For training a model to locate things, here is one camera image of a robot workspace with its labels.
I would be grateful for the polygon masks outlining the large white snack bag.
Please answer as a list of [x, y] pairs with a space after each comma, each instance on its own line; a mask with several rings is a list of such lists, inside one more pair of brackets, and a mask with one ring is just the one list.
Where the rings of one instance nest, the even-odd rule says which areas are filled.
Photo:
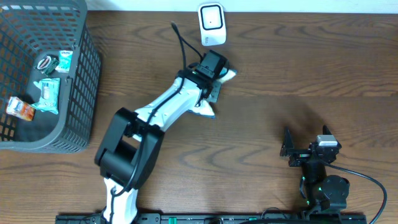
[[215, 112], [210, 103], [216, 103], [218, 101], [222, 84], [234, 78], [236, 74], [236, 70], [224, 67], [220, 73], [219, 79], [213, 82], [213, 89], [209, 97], [200, 100], [198, 104], [196, 104], [192, 109], [189, 110], [189, 112], [207, 118], [215, 118]]

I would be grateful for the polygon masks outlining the teal kleenex tissue pack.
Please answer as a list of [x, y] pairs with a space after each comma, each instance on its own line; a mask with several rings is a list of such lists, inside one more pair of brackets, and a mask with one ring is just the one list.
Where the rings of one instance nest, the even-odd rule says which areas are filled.
[[68, 73], [72, 63], [73, 52], [70, 50], [61, 50], [58, 54], [59, 64], [55, 68], [61, 73]]

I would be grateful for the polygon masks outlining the teal wet wipe packet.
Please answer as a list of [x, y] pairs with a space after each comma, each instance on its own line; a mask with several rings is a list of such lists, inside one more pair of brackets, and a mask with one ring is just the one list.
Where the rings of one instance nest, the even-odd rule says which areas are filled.
[[44, 78], [38, 82], [34, 82], [35, 87], [40, 90], [40, 98], [38, 102], [31, 104], [31, 107], [41, 112], [58, 114], [60, 81], [60, 78]]

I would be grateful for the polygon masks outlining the dark green round-label packet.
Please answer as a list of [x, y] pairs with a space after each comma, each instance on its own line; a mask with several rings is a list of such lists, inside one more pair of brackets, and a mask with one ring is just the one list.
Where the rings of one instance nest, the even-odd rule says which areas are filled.
[[59, 61], [53, 55], [44, 56], [35, 67], [40, 73], [49, 76], [57, 67]]

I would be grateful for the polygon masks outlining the orange snack packet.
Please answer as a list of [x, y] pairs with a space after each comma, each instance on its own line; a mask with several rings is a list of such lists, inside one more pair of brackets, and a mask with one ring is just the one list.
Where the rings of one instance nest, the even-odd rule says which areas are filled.
[[32, 121], [35, 114], [35, 109], [28, 103], [22, 101], [16, 96], [10, 97], [6, 113], [15, 116], [25, 121]]

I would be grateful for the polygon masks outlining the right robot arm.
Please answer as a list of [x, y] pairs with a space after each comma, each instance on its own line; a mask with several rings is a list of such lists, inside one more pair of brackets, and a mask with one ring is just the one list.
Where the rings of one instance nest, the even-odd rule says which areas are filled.
[[308, 205], [302, 212], [304, 219], [321, 213], [337, 215], [346, 208], [349, 181], [338, 175], [326, 174], [326, 166], [336, 160], [340, 149], [341, 144], [327, 126], [323, 126], [323, 133], [306, 149], [296, 148], [289, 129], [285, 128], [280, 156], [289, 158], [290, 167], [302, 170], [299, 191]]

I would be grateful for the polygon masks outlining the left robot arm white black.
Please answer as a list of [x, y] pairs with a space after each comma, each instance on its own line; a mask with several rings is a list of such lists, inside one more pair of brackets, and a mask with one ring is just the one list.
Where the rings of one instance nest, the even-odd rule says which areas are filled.
[[154, 168], [166, 130], [186, 111], [215, 115], [201, 94], [195, 82], [177, 77], [147, 106], [115, 113], [95, 155], [107, 192], [102, 223], [133, 222], [138, 190]]

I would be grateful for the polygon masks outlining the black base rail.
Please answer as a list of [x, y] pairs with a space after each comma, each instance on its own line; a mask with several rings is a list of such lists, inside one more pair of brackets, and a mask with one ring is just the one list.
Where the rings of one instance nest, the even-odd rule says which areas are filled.
[[[159, 213], [142, 213], [134, 220], [134, 223], [142, 224], [206, 224], [206, 223], [244, 223], [257, 222], [263, 223], [265, 220], [270, 220], [272, 223], [290, 223], [303, 222], [305, 219], [298, 215], [281, 213], [266, 213], [264, 215], [178, 215], [178, 214], [159, 214]], [[343, 223], [343, 224], [363, 224], [366, 223], [364, 215], [332, 215], [332, 214], [312, 214], [308, 219], [311, 223]], [[97, 213], [93, 215], [57, 215], [55, 217], [55, 224], [101, 224], [105, 223], [102, 214]]]

